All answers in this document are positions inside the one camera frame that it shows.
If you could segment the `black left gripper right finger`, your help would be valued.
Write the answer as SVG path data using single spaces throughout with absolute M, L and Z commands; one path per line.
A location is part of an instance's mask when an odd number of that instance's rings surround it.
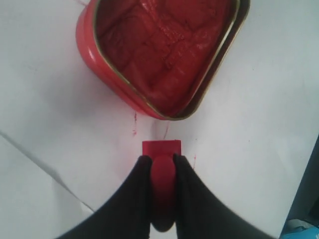
M 186 157 L 174 155 L 179 239 L 271 239 L 226 207 L 205 186 Z

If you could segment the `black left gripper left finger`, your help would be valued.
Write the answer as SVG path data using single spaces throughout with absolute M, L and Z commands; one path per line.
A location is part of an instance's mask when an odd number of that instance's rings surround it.
M 61 239 L 148 239 L 150 237 L 152 160 L 140 156 L 112 197 Z

